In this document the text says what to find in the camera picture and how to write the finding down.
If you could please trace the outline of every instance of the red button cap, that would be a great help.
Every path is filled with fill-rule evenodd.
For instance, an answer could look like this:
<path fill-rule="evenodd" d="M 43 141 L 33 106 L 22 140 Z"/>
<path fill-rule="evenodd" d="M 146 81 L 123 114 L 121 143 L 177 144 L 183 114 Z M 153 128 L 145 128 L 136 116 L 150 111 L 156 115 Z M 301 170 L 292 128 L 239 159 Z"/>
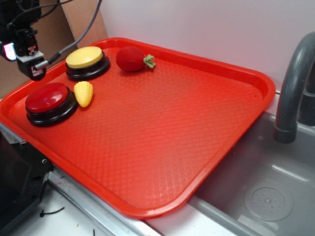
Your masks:
<path fill-rule="evenodd" d="M 25 106 L 33 113 L 47 112 L 61 105 L 68 95 L 69 91 L 66 85 L 62 83 L 46 84 L 26 98 Z"/>

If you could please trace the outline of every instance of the light indicator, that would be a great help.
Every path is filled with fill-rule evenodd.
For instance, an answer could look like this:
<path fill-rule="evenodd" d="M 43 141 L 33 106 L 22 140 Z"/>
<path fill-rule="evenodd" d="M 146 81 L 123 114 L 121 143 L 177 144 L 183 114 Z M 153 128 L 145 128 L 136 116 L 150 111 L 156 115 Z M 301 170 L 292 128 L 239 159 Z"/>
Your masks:
<path fill-rule="evenodd" d="M 8 60 L 16 60 L 15 50 L 14 50 L 14 44 L 9 43 L 3 46 L 5 57 Z"/>

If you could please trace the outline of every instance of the red tray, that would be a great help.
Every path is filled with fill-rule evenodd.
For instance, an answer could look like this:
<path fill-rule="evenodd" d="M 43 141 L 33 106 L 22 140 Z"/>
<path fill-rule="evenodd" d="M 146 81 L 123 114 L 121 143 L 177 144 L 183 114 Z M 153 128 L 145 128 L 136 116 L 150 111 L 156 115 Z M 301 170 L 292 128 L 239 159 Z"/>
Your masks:
<path fill-rule="evenodd" d="M 264 74 L 123 38 L 94 44 L 111 68 L 91 104 L 51 127 L 26 118 L 25 99 L 61 82 L 73 90 L 65 62 L 0 102 L 0 122 L 123 214 L 162 215 L 185 203 L 275 95 Z M 127 73 L 117 51 L 136 46 L 155 56 L 153 70 Z"/>

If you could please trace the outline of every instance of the white wall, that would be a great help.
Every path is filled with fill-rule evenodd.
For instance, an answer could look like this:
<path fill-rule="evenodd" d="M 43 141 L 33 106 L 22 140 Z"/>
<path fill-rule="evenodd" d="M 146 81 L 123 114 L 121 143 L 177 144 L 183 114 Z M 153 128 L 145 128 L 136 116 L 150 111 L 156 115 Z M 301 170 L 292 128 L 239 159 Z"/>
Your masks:
<path fill-rule="evenodd" d="M 130 38 L 265 73 L 281 88 L 315 31 L 315 0 L 103 0 L 109 37 Z"/>

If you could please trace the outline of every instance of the toy strawberry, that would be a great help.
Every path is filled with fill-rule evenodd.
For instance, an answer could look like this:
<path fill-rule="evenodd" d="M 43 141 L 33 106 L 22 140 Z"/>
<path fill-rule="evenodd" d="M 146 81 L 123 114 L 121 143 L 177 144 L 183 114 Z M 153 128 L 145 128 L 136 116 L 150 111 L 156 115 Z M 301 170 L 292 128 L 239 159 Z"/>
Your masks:
<path fill-rule="evenodd" d="M 116 55 L 116 63 L 121 70 L 128 72 L 135 72 L 143 69 L 148 65 L 151 69 L 156 65 L 152 59 L 154 57 L 150 54 L 145 54 L 136 47 L 123 47 L 119 49 Z"/>

